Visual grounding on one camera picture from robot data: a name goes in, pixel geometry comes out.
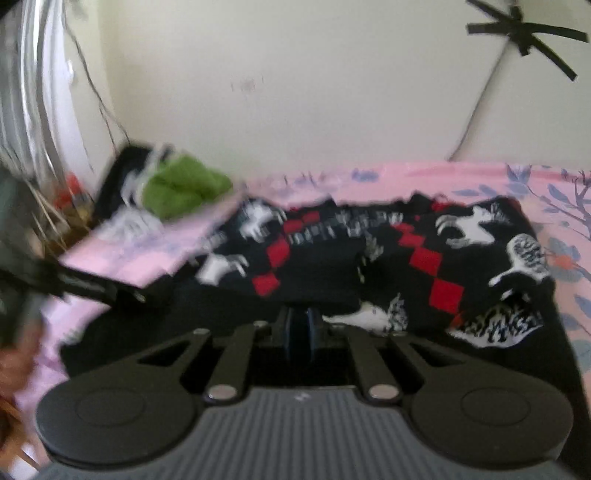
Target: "white animal print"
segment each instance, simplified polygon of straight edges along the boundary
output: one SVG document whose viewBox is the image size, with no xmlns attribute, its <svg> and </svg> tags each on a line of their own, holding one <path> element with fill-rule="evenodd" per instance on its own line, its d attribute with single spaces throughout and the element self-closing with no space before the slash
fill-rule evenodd
<svg viewBox="0 0 591 480">
<path fill-rule="evenodd" d="M 123 181 L 123 185 L 121 187 L 121 200 L 123 200 L 123 203 L 127 206 L 131 206 L 131 200 L 134 196 L 137 181 L 138 173 L 134 170 L 130 171 Z"/>
<path fill-rule="evenodd" d="M 253 238 L 261 243 L 268 235 L 265 224 L 273 219 L 283 224 L 286 219 L 285 212 L 276 208 L 263 205 L 260 200 L 247 203 L 242 211 L 246 216 L 244 223 L 240 227 L 240 234 L 243 238 Z"/>
<path fill-rule="evenodd" d="M 539 313 L 513 298 L 447 332 L 476 348 L 510 348 L 542 326 Z"/>
<path fill-rule="evenodd" d="M 402 332 L 407 329 L 408 317 L 404 310 L 404 300 L 400 293 L 390 302 L 385 312 L 377 305 L 369 302 L 362 303 L 361 308 L 351 315 L 324 317 L 328 323 L 352 325 L 376 335 L 386 335 L 389 332 Z"/>
<path fill-rule="evenodd" d="M 490 245 L 494 243 L 495 237 L 480 225 L 489 222 L 509 223 L 496 203 L 492 204 L 490 212 L 483 207 L 474 206 L 470 216 L 441 215 L 435 221 L 435 226 L 438 235 L 441 235 L 448 227 L 460 230 L 463 234 L 462 238 L 448 238 L 446 243 L 452 248 L 463 248 L 473 244 Z"/>
<path fill-rule="evenodd" d="M 203 239 L 201 248 L 204 252 L 211 253 L 216 248 L 221 247 L 228 241 L 228 236 L 224 232 L 214 232 Z"/>
<path fill-rule="evenodd" d="M 378 245 L 378 241 L 370 233 L 365 234 L 365 252 L 363 258 L 371 263 L 375 262 L 384 253 L 384 247 Z"/>
<path fill-rule="evenodd" d="M 537 283 L 550 276 L 542 247 L 531 235 L 520 233 L 513 237 L 507 244 L 507 254 L 511 260 L 511 268 L 491 278 L 488 282 L 489 286 L 495 286 L 503 277 L 512 273 L 523 273 L 533 278 Z"/>
<path fill-rule="evenodd" d="M 246 277 L 248 260 L 242 255 L 223 255 L 209 254 L 203 266 L 195 275 L 199 283 L 217 286 L 220 280 L 228 273 L 237 271 L 243 277 Z"/>
<path fill-rule="evenodd" d="M 400 212 L 394 212 L 388 215 L 388 223 L 392 226 L 398 225 L 404 221 L 404 214 Z"/>
</svg>

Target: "round black pad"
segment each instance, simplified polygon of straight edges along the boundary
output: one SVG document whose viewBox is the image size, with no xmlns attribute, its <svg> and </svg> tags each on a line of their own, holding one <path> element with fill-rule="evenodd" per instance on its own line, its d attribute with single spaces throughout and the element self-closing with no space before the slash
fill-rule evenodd
<svg viewBox="0 0 591 480">
<path fill-rule="evenodd" d="M 136 392 L 107 388 L 80 400 L 76 412 L 83 422 L 96 427 L 115 427 L 141 417 L 146 402 Z"/>
<path fill-rule="evenodd" d="M 555 459 L 573 424 L 554 387 L 478 361 L 430 369 L 411 417 L 436 451 L 489 469 Z"/>
<path fill-rule="evenodd" d="M 169 369 L 121 362 L 51 390 L 38 406 L 37 427 L 60 462 L 109 468 L 168 451 L 195 417 L 193 397 Z"/>
<path fill-rule="evenodd" d="M 530 414 L 530 403 L 521 395 L 500 388 L 481 388 L 462 399 L 465 415 L 483 425 L 505 427 Z"/>
</svg>

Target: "green knit fabric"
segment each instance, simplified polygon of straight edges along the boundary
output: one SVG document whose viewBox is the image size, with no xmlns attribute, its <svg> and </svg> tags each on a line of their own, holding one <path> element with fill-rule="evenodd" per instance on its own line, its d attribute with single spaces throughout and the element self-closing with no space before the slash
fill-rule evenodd
<svg viewBox="0 0 591 480">
<path fill-rule="evenodd" d="M 232 188 L 230 179 L 190 155 L 162 165 L 142 192 L 142 205 L 161 220 L 190 213 Z"/>
</svg>

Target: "person's hand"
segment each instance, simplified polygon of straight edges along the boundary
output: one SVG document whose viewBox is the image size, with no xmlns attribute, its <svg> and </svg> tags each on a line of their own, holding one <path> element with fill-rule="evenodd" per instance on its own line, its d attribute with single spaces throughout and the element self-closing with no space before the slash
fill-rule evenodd
<svg viewBox="0 0 591 480">
<path fill-rule="evenodd" d="M 27 325 L 14 347 L 0 350 L 0 396 L 10 400 L 27 386 L 41 347 L 43 327 Z"/>
</svg>

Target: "floral pink fabric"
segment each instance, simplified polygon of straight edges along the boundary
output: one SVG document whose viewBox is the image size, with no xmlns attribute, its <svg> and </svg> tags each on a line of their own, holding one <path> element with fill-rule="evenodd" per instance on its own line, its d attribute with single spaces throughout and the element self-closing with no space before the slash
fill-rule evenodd
<svg viewBox="0 0 591 480">
<path fill-rule="evenodd" d="M 203 237 L 225 220 L 245 194 L 283 206 L 332 196 L 337 202 L 385 202 L 414 191 L 465 203 L 496 195 L 515 196 L 530 218 L 557 280 L 556 302 L 591 393 L 591 174 L 544 166 L 504 164 L 389 163 L 296 175 L 276 175 L 244 185 L 241 191 L 206 207 L 164 232 L 133 244 L 108 244 L 91 236 L 64 257 L 77 268 L 145 285 L 174 272 Z M 105 307 L 74 297 L 48 302 L 48 335 L 37 370 L 18 401 L 31 419 L 41 396 L 66 379 L 59 360 L 62 339 L 76 335 Z"/>
</svg>

